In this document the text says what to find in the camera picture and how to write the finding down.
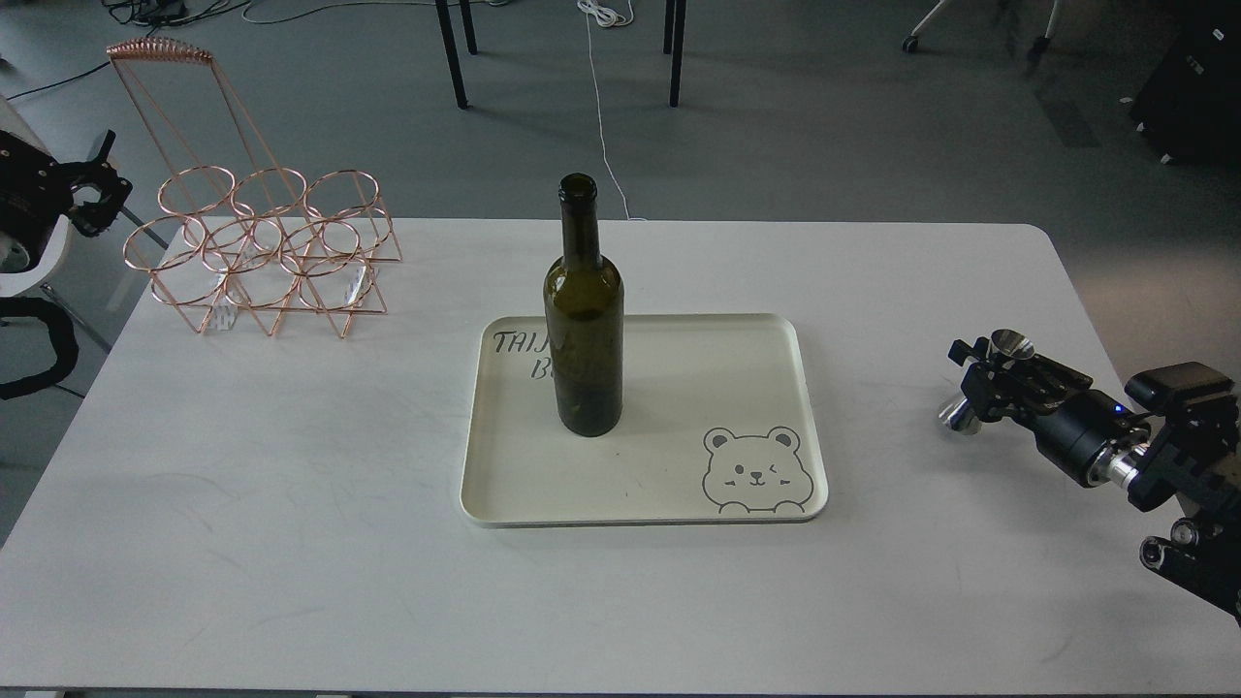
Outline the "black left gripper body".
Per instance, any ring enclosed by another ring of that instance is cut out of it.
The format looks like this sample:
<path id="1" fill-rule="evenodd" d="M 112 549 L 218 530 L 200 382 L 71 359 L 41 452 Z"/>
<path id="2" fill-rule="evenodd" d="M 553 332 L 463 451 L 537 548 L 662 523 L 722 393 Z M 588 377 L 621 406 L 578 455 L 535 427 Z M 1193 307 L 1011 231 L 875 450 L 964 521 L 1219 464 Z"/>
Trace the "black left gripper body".
<path id="1" fill-rule="evenodd" d="M 114 142 L 115 132 L 105 130 L 92 159 L 60 163 L 12 132 L 1 133 L 2 272 L 40 265 L 61 216 L 86 238 L 115 221 L 133 185 L 110 166 Z"/>

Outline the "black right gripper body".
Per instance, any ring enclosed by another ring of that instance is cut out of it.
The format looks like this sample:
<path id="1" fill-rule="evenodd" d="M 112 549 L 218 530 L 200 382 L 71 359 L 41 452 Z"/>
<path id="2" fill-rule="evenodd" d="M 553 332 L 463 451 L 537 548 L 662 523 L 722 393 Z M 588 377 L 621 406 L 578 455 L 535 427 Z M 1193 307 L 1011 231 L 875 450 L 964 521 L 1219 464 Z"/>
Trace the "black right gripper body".
<path id="1" fill-rule="evenodd" d="M 1011 366 L 1011 381 L 1020 389 L 1021 411 L 1015 419 L 1005 419 L 1028 428 L 1037 453 L 1077 486 L 1103 486 L 1111 478 L 1109 460 L 1150 437 L 1147 421 L 1092 389 L 1090 375 L 1071 366 L 1035 354 Z"/>

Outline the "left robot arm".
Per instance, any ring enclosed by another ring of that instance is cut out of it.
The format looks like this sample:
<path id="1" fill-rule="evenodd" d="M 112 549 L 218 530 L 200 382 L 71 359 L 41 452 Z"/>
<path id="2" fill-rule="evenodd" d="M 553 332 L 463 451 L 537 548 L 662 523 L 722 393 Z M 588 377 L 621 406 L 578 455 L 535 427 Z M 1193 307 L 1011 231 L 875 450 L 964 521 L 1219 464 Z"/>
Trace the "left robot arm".
<path id="1" fill-rule="evenodd" d="M 110 164 L 114 142 L 115 132 L 105 130 L 87 159 L 58 161 L 17 133 L 1 134 L 2 322 L 38 322 L 50 350 L 45 369 L 2 381 L 4 400 L 52 388 L 79 361 L 69 312 L 25 291 L 43 282 L 63 257 L 61 224 L 97 238 L 125 207 L 133 185 Z"/>

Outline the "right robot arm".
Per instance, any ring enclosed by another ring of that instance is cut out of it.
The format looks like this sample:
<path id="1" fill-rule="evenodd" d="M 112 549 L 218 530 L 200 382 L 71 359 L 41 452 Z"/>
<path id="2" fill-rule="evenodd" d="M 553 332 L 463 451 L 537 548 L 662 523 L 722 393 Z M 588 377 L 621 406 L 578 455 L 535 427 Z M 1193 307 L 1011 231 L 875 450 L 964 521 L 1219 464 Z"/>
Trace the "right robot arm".
<path id="1" fill-rule="evenodd" d="M 1167 537 L 1139 548 L 1143 566 L 1214 607 L 1239 615 L 1239 396 L 1198 361 L 1136 374 L 1131 410 L 1090 375 L 1037 354 L 1028 337 L 997 330 L 947 353 L 965 370 L 939 409 L 958 433 L 1006 419 L 1028 428 L 1037 453 L 1083 488 L 1113 483 L 1142 512 L 1178 501 Z"/>

